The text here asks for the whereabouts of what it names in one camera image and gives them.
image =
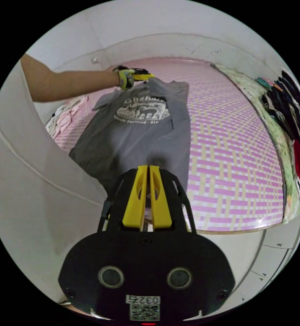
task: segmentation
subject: person's arm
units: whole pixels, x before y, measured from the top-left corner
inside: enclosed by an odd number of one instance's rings
[[[113,71],[64,71],[55,73],[25,54],[21,65],[34,102],[54,102],[119,86]]]

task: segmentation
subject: hand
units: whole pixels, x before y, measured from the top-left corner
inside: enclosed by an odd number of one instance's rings
[[[134,86],[133,74],[135,70],[125,69],[125,70],[115,70],[119,76],[119,87],[122,90],[130,89]]]

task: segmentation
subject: circular lens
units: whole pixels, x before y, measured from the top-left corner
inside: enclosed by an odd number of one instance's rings
[[[192,281],[191,272],[184,267],[177,267],[172,269],[167,277],[168,285],[175,290],[182,290],[187,288]]]
[[[116,289],[124,283],[123,272],[115,266],[103,267],[98,275],[100,283],[106,288]]]

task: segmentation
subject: folded clothes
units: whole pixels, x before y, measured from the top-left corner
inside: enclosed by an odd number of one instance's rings
[[[46,130],[52,138],[64,131],[71,123],[71,117],[88,101],[88,95],[79,96],[61,105],[46,124]]]

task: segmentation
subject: sticker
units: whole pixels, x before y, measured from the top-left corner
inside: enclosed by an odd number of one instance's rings
[[[136,305],[159,305],[159,296],[138,296],[138,295],[126,295],[126,303],[136,304]]]
[[[157,322],[160,320],[160,305],[129,305],[129,320]]]

